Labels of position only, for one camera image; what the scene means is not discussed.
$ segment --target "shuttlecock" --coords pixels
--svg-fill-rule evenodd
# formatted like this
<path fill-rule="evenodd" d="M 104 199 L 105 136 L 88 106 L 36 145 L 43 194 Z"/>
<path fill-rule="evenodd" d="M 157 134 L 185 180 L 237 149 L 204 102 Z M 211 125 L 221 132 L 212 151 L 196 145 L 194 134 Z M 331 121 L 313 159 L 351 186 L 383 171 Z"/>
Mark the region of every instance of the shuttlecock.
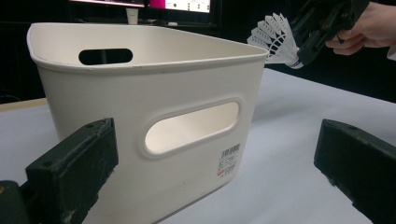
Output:
<path fill-rule="evenodd" d="M 282 14 L 274 13 L 273 16 L 266 16 L 265 21 L 259 21 L 257 26 L 251 31 L 247 42 L 269 50 L 267 63 L 284 63 L 291 68 L 303 67 L 288 19 Z"/>

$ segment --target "product label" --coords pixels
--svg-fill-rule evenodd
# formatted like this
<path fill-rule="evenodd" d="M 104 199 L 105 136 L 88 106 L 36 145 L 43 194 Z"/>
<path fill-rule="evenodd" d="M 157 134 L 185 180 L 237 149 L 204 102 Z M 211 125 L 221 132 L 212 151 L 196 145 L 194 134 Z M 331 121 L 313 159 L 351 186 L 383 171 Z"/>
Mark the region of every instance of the product label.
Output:
<path fill-rule="evenodd" d="M 238 162 L 240 144 L 221 152 L 219 159 L 218 177 L 224 177 L 233 172 Z"/>

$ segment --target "monitor screen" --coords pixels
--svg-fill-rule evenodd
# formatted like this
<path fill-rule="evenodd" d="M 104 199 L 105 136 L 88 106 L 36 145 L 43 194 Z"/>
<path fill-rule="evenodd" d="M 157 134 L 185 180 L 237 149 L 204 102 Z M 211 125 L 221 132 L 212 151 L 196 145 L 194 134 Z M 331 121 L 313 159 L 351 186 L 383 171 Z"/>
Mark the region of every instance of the monitor screen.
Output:
<path fill-rule="evenodd" d="M 210 0 L 149 0 L 152 8 L 210 12 Z"/>
<path fill-rule="evenodd" d="M 123 7 L 144 7 L 145 0 L 69 0 L 70 2 L 95 3 Z"/>

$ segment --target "bin rim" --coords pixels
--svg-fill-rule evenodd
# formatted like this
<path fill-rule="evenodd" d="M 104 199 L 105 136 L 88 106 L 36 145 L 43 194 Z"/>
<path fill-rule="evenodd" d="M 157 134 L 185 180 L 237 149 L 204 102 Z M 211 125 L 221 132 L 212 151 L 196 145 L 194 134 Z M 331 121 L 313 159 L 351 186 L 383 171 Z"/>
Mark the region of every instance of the bin rim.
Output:
<path fill-rule="evenodd" d="M 71 64 L 71 63 L 57 63 L 49 60 L 42 59 L 38 56 L 35 55 L 34 48 L 32 46 L 32 43 L 30 41 L 31 39 L 31 34 L 32 34 L 32 27 L 37 25 L 37 24 L 70 24 L 70 23 L 57 23 L 57 22 L 36 22 L 32 23 L 30 26 L 27 36 L 26 36 L 26 42 L 27 42 L 27 47 L 29 49 L 30 56 L 32 60 L 39 66 L 51 69 L 51 70 L 62 70 L 62 71 L 86 71 L 90 72 L 92 70 L 95 71 L 95 73 L 103 71 L 106 72 L 108 70 L 131 70 L 131 69 L 136 69 L 136 70 L 152 70 L 152 69 L 164 69 L 164 68 L 176 68 L 176 67 L 190 67 L 191 69 L 195 65 L 216 65 L 218 64 L 219 66 L 223 66 L 225 63 L 245 63 L 247 61 L 250 62 L 256 62 L 256 61 L 263 61 L 265 62 L 266 57 L 269 55 L 269 51 L 267 49 L 259 48 L 256 46 L 251 46 L 248 44 L 244 43 L 239 43 L 227 39 L 221 39 L 221 41 L 225 42 L 232 42 L 237 45 L 245 45 L 247 48 L 255 49 L 258 51 L 258 53 L 254 54 L 248 54 L 248 55 L 238 55 L 238 56 L 229 56 L 229 57 L 219 57 L 219 58 L 210 58 L 210 59 L 198 59 L 198 60 L 187 60 L 187 61 L 176 61 L 176 62 L 165 62 L 165 63 L 139 63 L 139 64 L 130 64 L 130 63 L 110 63 L 110 64 L 97 64 L 97 65 L 85 65 L 85 64 Z M 205 37 L 208 38 L 216 38 L 213 36 L 208 36 L 206 35 Z"/>

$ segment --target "wooden edge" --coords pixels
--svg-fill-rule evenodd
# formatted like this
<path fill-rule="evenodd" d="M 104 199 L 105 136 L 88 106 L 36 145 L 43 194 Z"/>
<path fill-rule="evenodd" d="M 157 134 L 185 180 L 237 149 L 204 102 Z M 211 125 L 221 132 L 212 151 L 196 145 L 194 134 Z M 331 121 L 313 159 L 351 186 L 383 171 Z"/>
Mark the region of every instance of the wooden edge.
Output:
<path fill-rule="evenodd" d="M 46 98 L 30 100 L 30 101 L 21 101 L 21 102 L 17 102 L 17 103 L 3 104 L 3 105 L 0 105 L 0 112 L 24 109 L 24 108 L 28 108 L 28 107 L 35 107 L 35 106 L 47 105 L 47 104 L 48 104 L 48 102 L 47 102 Z"/>

